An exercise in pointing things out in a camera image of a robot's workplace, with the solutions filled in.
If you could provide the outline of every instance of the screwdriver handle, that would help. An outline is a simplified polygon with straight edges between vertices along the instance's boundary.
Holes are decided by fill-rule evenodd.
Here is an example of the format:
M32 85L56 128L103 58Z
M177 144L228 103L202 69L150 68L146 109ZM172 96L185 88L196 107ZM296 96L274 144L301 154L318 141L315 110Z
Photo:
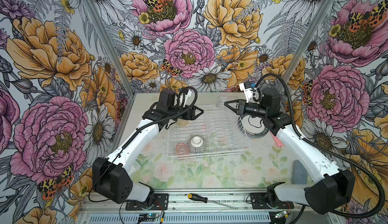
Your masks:
M201 201L201 202L205 202L205 203L208 202L208 199L207 199L207 198L202 197L202 196L197 195L197 194L189 194L187 197L188 197L189 199L195 200L195 201Z

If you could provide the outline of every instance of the floral tablecloth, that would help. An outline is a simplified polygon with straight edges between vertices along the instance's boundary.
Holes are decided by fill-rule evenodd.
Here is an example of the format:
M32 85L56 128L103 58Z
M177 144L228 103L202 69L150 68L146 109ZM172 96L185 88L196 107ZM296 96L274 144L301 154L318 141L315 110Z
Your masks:
M243 98L235 93L199 93L196 105L216 102L217 96ZM158 94L138 94L133 105L129 135L136 127L135 118L158 100ZM140 168L131 175L133 181L156 189L182 188L264 188L278 181L291 181L295 156L287 147L277 147L270 134L250 139L251 149L211 157L178 159L167 156L167 131L162 130L139 154Z

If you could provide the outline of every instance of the screwdriver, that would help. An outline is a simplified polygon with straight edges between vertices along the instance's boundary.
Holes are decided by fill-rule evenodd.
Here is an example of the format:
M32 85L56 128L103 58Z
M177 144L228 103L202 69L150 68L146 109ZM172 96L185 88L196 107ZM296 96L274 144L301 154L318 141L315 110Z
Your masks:
M208 200L207 198L202 197L202 196L197 195L197 194L189 194L189 195L188 195L188 198L191 199L191 200L195 200L195 201L201 201L201 202L205 202L205 203L211 202L211 203L223 205L223 206L226 206L226 207L238 209L237 207L234 207L234 206L231 206L231 205L225 205L225 204L222 204L222 203L220 203L220 202L215 202L215 201Z

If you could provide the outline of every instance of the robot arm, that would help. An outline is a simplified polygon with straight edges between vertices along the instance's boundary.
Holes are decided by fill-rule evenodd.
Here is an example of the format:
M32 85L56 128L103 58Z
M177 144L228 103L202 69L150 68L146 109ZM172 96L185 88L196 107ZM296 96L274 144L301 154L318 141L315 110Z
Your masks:
M261 92L260 104L249 102L255 96L254 85L241 83L246 100L225 102L237 115L260 117L274 136L278 137L298 157L315 184L311 187L298 184L276 183L267 191L268 203L291 201L308 205L319 214L325 214L350 201L355 177L349 170L342 171L336 162L327 159L318 149L303 141L292 125L289 115L280 111L280 94L266 88Z
M159 101L144 113L143 120L128 139L106 158L97 158L94 161L93 190L95 192L119 204L129 199L142 202L145 207L152 205L153 188L142 183L134 183L129 176L134 172L133 163L144 146L168 124L170 119L195 120L203 114L200 108L186 105L191 91L183 90L184 92L178 96L177 105L174 105L177 95L175 91L163 90L159 95ZM147 124L151 125L138 132L138 129Z

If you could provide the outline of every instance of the wire rack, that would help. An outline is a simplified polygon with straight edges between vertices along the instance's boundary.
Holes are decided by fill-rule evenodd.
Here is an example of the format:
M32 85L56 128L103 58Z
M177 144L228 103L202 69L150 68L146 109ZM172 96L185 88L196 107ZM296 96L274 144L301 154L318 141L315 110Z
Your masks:
M168 156L178 158L192 158L214 156L220 154L234 154L239 151L251 149L249 139L241 124L239 116L230 114L215 105L199 106L204 110L196 120L182 121L173 124L168 129L167 145ZM177 144L184 143L189 146L194 136L200 136L206 146L202 153L177 155Z

